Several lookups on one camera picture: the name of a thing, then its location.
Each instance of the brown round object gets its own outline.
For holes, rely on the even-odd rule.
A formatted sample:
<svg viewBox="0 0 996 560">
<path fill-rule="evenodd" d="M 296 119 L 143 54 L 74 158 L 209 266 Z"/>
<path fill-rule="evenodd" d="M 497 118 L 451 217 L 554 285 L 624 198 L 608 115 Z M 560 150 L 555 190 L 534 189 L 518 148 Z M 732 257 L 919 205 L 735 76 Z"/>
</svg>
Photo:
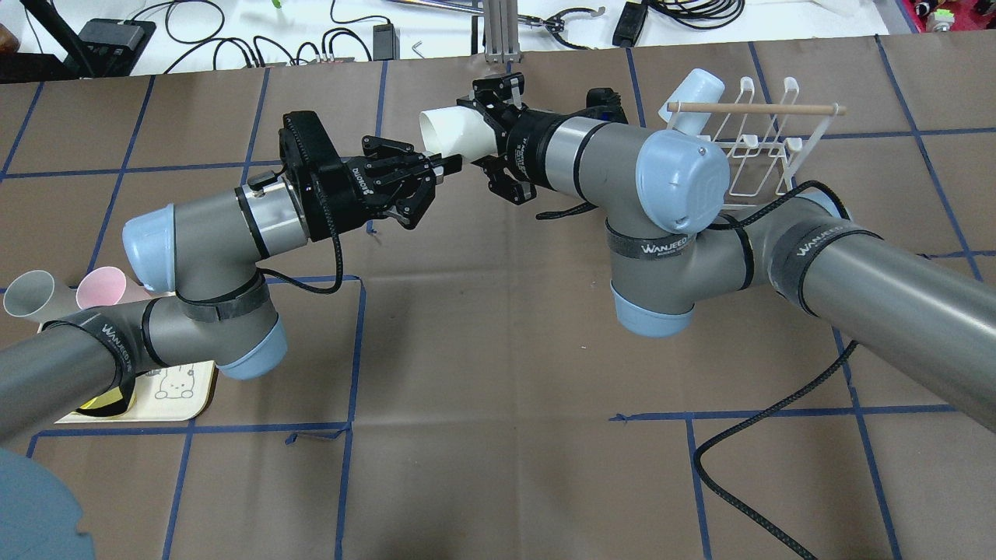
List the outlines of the brown round object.
<svg viewBox="0 0 996 560">
<path fill-rule="evenodd" d="M 21 48 L 21 41 L 0 23 L 0 57 L 13 55 Z"/>
</svg>

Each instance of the light blue object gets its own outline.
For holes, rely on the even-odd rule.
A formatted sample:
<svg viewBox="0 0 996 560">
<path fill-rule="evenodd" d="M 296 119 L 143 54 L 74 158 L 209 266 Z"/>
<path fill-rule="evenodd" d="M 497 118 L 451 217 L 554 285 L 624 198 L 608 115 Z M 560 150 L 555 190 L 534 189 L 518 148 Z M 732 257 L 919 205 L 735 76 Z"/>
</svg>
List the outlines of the light blue object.
<svg viewBox="0 0 996 560">
<path fill-rule="evenodd" d="M 799 196 L 800 198 L 805 198 L 807 200 L 812 200 L 813 202 L 820 204 L 821 206 L 823 206 L 823 209 L 827 210 L 827 213 L 834 216 L 835 218 L 843 218 L 843 216 L 841 216 L 841 213 L 837 211 L 837 205 L 834 204 L 834 202 L 830 200 L 830 197 L 827 196 L 827 194 L 821 190 L 810 190 L 809 192 L 803 192 L 801 194 L 798 194 L 797 196 Z"/>
<path fill-rule="evenodd" d="M 176 225 L 173 205 L 130 219 L 124 252 L 138 280 L 152 292 L 176 291 Z"/>
<path fill-rule="evenodd" d="M 94 541 L 76 530 L 83 509 L 37 462 L 0 449 L 0 560 L 93 560 Z"/>
<path fill-rule="evenodd" d="M 287 333 L 284 323 L 277 318 L 277 324 L 270 329 L 256 348 L 227 366 L 218 366 L 222 374 L 236 380 L 251 380 L 277 367 L 287 354 Z"/>
<path fill-rule="evenodd" d="M 723 97 L 726 85 L 723 81 L 701 68 L 696 68 L 688 73 L 688 76 L 681 81 L 674 93 L 664 102 L 657 114 L 666 123 L 671 124 L 673 113 L 667 110 L 667 104 L 671 102 L 683 103 L 718 103 Z M 696 136 L 702 134 L 702 129 L 709 122 L 711 113 L 681 113 L 672 128 L 687 135 Z"/>
<path fill-rule="evenodd" d="M 620 323 L 642 337 L 662 339 L 674 336 L 691 323 L 694 308 L 681 315 L 668 315 L 643 309 L 624 298 L 613 286 L 613 296 L 616 298 L 616 317 Z"/>
<path fill-rule="evenodd" d="M 719 215 L 730 166 L 718 145 L 676 131 L 650 135 L 636 157 L 643 212 L 671 233 L 702 231 Z"/>
</svg>

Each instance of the white drying rack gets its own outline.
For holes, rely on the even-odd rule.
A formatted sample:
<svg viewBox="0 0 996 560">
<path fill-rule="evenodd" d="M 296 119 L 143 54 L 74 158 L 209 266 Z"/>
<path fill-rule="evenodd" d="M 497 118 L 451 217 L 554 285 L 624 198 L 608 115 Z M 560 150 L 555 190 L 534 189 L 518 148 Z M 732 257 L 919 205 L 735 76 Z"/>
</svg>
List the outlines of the white drying rack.
<svg viewBox="0 0 996 560">
<path fill-rule="evenodd" d="M 754 206 L 764 202 L 764 200 L 742 200 L 742 202 L 734 202 L 734 200 L 758 197 L 765 185 L 769 184 L 774 176 L 778 177 L 777 182 L 774 183 L 775 196 L 781 196 L 788 192 L 793 187 L 796 171 L 813 151 L 816 143 L 823 137 L 834 117 L 847 113 L 847 108 L 836 103 L 827 106 L 796 105 L 800 89 L 795 78 L 786 78 L 784 87 L 785 92 L 778 104 L 754 104 L 756 93 L 754 80 L 745 76 L 740 79 L 740 93 L 733 103 L 709 104 L 677 101 L 667 104 L 667 109 L 672 112 L 672 117 L 667 124 L 669 130 L 673 129 L 674 124 L 678 122 L 678 115 L 681 113 L 724 115 L 719 128 L 713 135 L 699 137 L 718 145 L 726 152 L 726 157 L 730 160 L 732 179 L 727 191 L 728 197 L 725 205 L 728 208 Z M 747 118 L 750 115 L 767 117 L 768 125 L 762 136 L 744 134 Z M 823 118 L 807 137 L 786 137 L 784 130 L 792 115 L 816 115 Z M 726 137 L 724 133 L 732 131 L 737 120 L 740 123 L 736 136 Z M 745 176 L 744 169 L 748 163 L 763 162 L 761 159 L 763 157 L 770 159 L 767 162 L 763 177 L 756 182 L 750 181 L 750 179 L 741 180 Z"/>
</svg>

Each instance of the cartoon bear drawing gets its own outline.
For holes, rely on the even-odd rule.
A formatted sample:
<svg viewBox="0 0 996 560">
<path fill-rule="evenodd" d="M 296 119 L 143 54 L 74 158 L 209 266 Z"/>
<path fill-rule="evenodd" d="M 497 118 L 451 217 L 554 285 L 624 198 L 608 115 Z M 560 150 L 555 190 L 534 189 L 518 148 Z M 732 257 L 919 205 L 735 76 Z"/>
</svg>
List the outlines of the cartoon bear drawing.
<svg viewBox="0 0 996 560">
<path fill-rule="evenodd" d="M 193 370 L 169 369 L 163 370 L 164 375 L 159 381 L 157 399 L 191 399 L 193 398 Z"/>
</svg>

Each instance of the wooden handle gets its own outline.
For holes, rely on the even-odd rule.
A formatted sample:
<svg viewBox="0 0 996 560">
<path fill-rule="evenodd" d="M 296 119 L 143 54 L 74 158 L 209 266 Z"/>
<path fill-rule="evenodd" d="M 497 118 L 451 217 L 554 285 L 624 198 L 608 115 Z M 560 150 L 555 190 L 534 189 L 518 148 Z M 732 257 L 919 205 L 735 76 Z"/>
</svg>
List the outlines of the wooden handle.
<svg viewBox="0 0 996 560">
<path fill-rule="evenodd" d="M 685 103 L 672 101 L 667 104 L 672 113 L 733 113 L 750 115 L 846 115 L 843 105 L 765 105 L 743 103 Z"/>
</svg>

